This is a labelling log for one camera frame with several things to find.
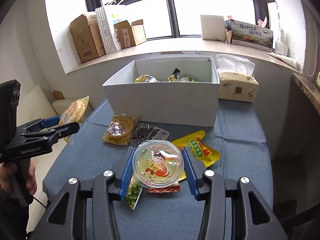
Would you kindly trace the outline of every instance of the open white box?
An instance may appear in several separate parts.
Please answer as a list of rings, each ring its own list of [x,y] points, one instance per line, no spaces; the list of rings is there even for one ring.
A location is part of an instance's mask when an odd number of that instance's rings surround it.
[[[175,68],[196,82],[168,82]],[[160,82],[135,83],[142,75]],[[213,127],[219,77],[211,57],[134,60],[104,84],[115,114],[139,115],[143,121]]]

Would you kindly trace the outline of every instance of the cartoon character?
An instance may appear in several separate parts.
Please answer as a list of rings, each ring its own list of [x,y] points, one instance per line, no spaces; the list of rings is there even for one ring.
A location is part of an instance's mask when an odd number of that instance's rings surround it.
[[[161,154],[160,151],[153,153],[152,160],[149,161],[149,167],[145,169],[144,172],[141,172],[141,175],[146,175],[147,172],[150,172],[149,179],[155,180],[156,177],[169,178],[172,176],[172,170],[169,167],[166,167],[163,162],[165,157]]]

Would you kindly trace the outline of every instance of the marble ledge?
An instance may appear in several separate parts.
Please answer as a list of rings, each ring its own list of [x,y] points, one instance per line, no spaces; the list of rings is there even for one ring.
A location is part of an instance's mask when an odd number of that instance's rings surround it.
[[[316,86],[316,84],[295,73],[292,74],[292,79],[297,84],[297,86],[303,91],[303,93],[308,97],[308,99],[320,115],[320,89]]]
[[[112,52],[103,55],[99,58],[90,60],[88,62],[82,63],[76,66],[68,73],[109,60],[114,60],[118,58],[130,57],[135,55],[150,54],[150,53],[168,53],[168,54],[202,54],[205,52],[212,52],[215,54],[226,53],[234,54],[244,57],[253,57],[261,60],[265,60],[271,63],[277,64],[280,68],[290,69],[298,73],[298,71],[288,64],[271,57],[266,53],[266,51],[255,49],[247,46],[241,46],[236,44],[227,44],[223,41],[207,41],[202,40],[198,37],[185,37],[185,38],[170,38],[170,39],[159,39],[146,41],[138,46],[121,49],[116,52]]]

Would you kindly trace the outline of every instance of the black cable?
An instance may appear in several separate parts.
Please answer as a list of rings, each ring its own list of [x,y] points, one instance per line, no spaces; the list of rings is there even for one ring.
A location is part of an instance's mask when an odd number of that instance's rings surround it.
[[[43,205],[39,200],[37,200],[34,196],[32,196],[36,201],[38,201],[43,207],[44,207],[44,209],[47,209],[46,207],[45,207],[45,205]]]

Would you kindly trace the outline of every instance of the clear plastic lid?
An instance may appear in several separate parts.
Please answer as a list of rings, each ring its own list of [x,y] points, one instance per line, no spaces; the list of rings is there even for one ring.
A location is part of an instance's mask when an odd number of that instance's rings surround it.
[[[168,187],[181,177],[183,158],[175,145],[163,140],[140,144],[133,156],[133,170],[148,188]]]

